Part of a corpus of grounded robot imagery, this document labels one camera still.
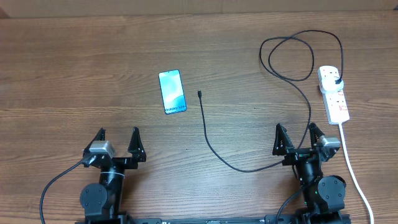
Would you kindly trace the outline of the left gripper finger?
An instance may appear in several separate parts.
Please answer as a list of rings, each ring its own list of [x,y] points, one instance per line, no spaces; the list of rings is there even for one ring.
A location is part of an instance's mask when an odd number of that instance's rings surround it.
[[[136,162],[146,161],[146,152],[142,145],[141,137],[139,134],[139,128],[137,127],[133,128],[131,140],[127,151],[132,154],[132,158]]]
[[[106,134],[106,130],[103,129],[103,128],[100,128],[99,131],[97,132],[96,136],[84,148],[83,155],[85,156],[87,153],[89,153],[89,149],[90,149],[90,147],[91,147],[91,145],[93,144],[94,141],[104,141],[105,140],[105,134]]]

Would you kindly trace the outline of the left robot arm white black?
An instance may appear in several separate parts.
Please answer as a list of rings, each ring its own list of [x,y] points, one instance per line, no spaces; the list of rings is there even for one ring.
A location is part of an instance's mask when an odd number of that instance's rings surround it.
[[[99,182],[87,185],[80,194],[85,210],[85,223],[133,223],[127,212],[121,212],[121,199],[125,171],[137,169],[146,161],[139,129],[133,128],[128,146],[129,157],[116,157],[111,143],[106,140],[106,130],[101,128],[83,151],[84,167],[100,169]]]

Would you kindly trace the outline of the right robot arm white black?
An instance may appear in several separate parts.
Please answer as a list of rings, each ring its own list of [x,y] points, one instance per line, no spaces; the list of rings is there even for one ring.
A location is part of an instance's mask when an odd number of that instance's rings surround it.
[[[276,125],[275,142],[272,154],[284,156],[282,165],[291,166],[300,180],[300,190],[289,197],[280,207],[275,222],[285,206],[296,196],[302,194],[305,207],[298,209],[285,221],[290,223],[349,223],[349,217],[343,217],[346,182],[338,175],[324,176],[322,164],[329,161],[340,149],[340,140],[326,136],[315,123],[308,127],[311,146],[298,149],[294,147],[287,130],[281,124]]]

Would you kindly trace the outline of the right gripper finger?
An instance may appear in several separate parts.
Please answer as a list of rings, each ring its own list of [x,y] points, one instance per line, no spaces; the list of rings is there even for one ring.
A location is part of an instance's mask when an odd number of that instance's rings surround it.
[[[321,137],[324,136],[324,133],[319,129],[319,127],[315,123],[310,123],[308,126],[310,131],[310,140],[312,149],[318,149],[322,147]]]
[[[275,141],[272,150],[273,156],[284,156],[294,150],[294,145],[290,140],[287,130],[278,123],[275,127]]]

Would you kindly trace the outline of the blue Galaxy smartphone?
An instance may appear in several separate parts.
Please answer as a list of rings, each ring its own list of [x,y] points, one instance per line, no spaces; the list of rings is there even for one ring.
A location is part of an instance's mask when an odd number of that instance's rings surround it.
[[[159,83],[165,114],[174,114],[187,110],[179,70],[169,70],[159,73]]]

